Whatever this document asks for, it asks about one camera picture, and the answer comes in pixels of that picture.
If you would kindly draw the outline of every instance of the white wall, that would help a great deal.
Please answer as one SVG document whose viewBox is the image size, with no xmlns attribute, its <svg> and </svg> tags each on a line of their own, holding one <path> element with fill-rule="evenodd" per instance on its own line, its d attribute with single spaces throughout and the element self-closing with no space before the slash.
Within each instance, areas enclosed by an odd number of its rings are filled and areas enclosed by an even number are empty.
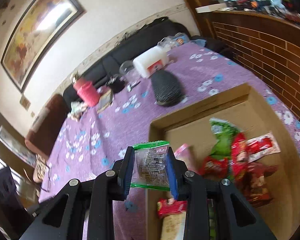
<svg viewBox="0 0 300 240">
<path fill-rule="evenodd" d="M 22 13 L 32 0 L 11 0 L 0 20 L 0 60 L 8 39 Z M 24 92 L 31 102 L 27 112 L 20 104 L 20 92 L 15 88 L 0 64 L 0 112 L 22 135 L 26 135 L 33 121 L 31 111 L 37 113 L 56 87 L 86 57 L 100 45 L 134 23 L 152 14 L 183 4 L 183 0 L 78 0 L 86 13 L 74 22 L 43 57 Z M 189 10 L 174 15 L 197 34 Z"/>
</svg>

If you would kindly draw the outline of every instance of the green snack wrapper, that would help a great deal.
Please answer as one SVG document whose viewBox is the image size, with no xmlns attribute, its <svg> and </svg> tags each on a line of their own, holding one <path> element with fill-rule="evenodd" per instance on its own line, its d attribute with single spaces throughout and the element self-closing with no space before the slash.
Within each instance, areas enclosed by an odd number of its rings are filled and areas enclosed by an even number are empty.
<svg viewBox="0 0 300 240">
<path fill-rule="evenodd" d="M 211 131 L 217 138 L 217 143 L 213 146 L 211 155 L 218 160 L 230 157 L 232 141 L 241 130 L 226 120 L 211 118 L 209 122 Z"/>
<path fill-rule="evenodd" d="M 166 173 L 169 142 L 138 143 L 133 148 L 135 164 L 130 186 L 170 191 Z"/>
</svg>

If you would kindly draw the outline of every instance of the bed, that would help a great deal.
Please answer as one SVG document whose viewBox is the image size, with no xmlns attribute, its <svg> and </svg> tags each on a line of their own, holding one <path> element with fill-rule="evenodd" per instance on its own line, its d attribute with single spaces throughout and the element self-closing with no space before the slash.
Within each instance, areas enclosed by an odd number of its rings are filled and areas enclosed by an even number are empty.
<svg viewBox="0 0 300 240">
<path fill-rule="evenodd" d="M 127 146 L 146 142 L 150 122 L 176 109 L 247 82 L 271 105 L 284 122 L 300 154 L 300 122 L 252 72 L 228 58 L 194 43 L 172 49 L 166 67 L 184 87 L 183 100 L 172 107 L 156 105 L 151 82 L 143 79 L 128 93 L 116 94 L 100 114 L 88 109 L 79 122 L 66 119 L 47 162 L 40 200 L 58 193 L 71 179 L 86 181 L 111 169 L 122 159 Z M 126 201 L 114 203 L 115 239 L 145 239 L 145 191 L 132 188 Z M 87 221 L 83 239 L 86 238 Z"/>
</svg>

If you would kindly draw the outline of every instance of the red packaging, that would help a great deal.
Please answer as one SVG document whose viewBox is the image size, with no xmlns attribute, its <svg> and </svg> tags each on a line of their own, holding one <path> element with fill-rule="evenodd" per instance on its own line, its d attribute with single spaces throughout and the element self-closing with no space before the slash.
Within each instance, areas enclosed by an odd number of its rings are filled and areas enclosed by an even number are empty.
<svg viewBox="0 0 300 240">
<path fill-rule="evenodd" d="M 175 201 L 173 198 L 161 198 L 157 202 L 157 210 L 160 219 L 169 215 L 180 214 L 187 211 L 187 201 Z"/>
<path fill-rule="evenodd" d="M 228 159 L 216 160 L 211 156 L 205 157 L 202 166 L 199 169 L 200 175 L 215 175 L 220 179 L 226 178 L 228 173 Z"/>
<path fill-rule="evenodd" d="M 236 182 L 242 180 L 248 168 L 248 153 L 246 151 L 246 138 L 243 133 L 238 133 L 231 146 L 232 171 Z"/>
<path fill-rule="evenodd" d="M 247 140 L 248 163 L 256 161 L 263 156 L 279 153 L 280 148 L 272 132 Z"/>
<path fill-rule="evenodd" d="M 267 166 L 262 163 L 249 163 L 243 178 L 242 193 L 253 207 L 269 204 L 273 199 L 266 187 L 265 177 L 275 173 L 278 166 Z"/>
</svg>

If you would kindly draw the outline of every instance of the pink cup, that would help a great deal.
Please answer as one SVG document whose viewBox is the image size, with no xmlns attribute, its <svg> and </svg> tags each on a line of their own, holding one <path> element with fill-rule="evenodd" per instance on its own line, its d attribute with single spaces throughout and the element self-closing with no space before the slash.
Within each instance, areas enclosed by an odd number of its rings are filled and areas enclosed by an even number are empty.
<svg viewBox="0 0 300 240">
<path fill-rule="evenodd" d="M 84 77 L 79 78 L 74 84 L 72 85 L 75 91 L 78 91 L 87 81 Z"/>
<path fill-rule="evenodd" d="M 83 84 L 79 90 L 77 91 L 78 96 L 82 98 L 82 100 L 90 107 L 95 106 L 99 103 L 100 95 L 92 85 L 91 81 L 86 82 Z"/>
</svg>

